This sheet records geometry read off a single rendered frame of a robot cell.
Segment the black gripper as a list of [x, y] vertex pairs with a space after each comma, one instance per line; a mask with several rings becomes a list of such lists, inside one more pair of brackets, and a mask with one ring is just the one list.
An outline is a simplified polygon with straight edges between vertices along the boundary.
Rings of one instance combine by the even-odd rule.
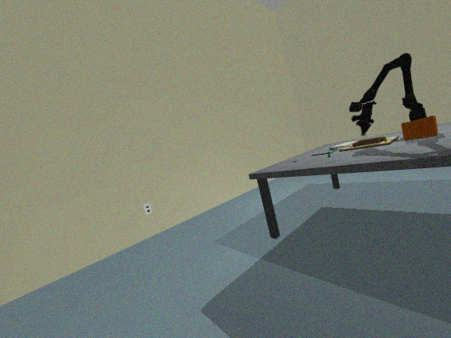
[[361, 115], [362, 120], [357, 121], [356, 126], [361, 128], [362, 135], [364, 135], [364, 133], [368, 131], [370, 126], [374, 123], [374, 120], [371, 119], [371, 115], [373, 115], [372, 112], [362, 112]]

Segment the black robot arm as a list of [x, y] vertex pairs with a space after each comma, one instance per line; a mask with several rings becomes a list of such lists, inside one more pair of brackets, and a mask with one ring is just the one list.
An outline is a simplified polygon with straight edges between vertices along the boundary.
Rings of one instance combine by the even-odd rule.
[[423, 108], [422, 104], [416, 101], [416, 98], [413, 94], [413, 85], [410, 73], [411, 63], [412, 57], [409, 53], [404, 53], [398, 59], [386, 63], [382, 71], [379, 73], [377, 79], [372, 84], [371, 88], [369, 88], [367, 92], [363, 95], [363, 98], [359, 102], [351, 102], [350, 113], [359, 112], [360, 110], [362, 110], [362, 112], [372, 112], [373, 105], [377, 104], [373, 100], [375, 99], [375, 95], [377, 93], [378, 88], [381, 86], [382, 82], [388, 75], [388, 71], [396, 67], [401, 67], [406, 93], [405, 98], [402, 99], [402, 104], [404, 105], [404, 107], [411, 109], [409, 114], [410, 121], [427, 117], [425, 108]]

